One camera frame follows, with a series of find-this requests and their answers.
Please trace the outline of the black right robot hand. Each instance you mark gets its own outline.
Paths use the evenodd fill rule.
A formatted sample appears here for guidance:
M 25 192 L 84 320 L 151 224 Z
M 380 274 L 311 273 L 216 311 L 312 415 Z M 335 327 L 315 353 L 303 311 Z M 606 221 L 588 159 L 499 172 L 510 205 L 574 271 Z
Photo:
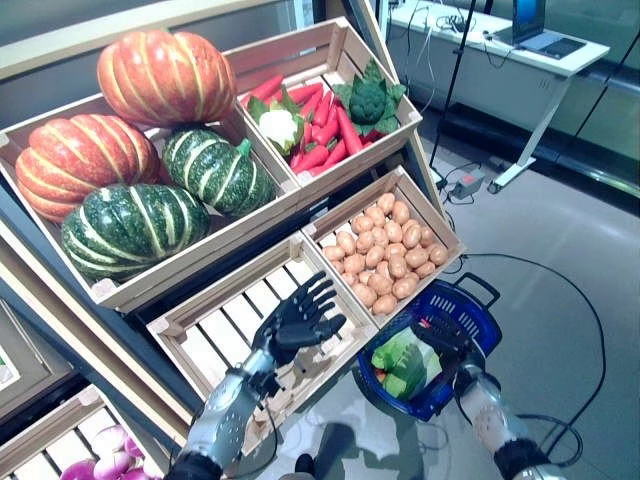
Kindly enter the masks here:
M 423 343 L 433 348 L 444 373 L 455 374 L 469 365 L 485 369 L 484 353 L 451 318 L 427 315 L 412 323 L 410 328 Z

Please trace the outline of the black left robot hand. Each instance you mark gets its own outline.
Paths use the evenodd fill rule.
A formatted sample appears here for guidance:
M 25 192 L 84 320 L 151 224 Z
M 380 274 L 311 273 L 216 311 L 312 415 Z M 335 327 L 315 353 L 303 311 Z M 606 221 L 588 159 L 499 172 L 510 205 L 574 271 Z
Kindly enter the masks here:
M 254 334 L 252 350 L 266 352 L 276 367 L 282 367 L 292 362 L 301 348 L 330 339 L 346 322 L 344 314 L 328 316 L 336 295 L 325 271 L 314 274 L 266 317 Z

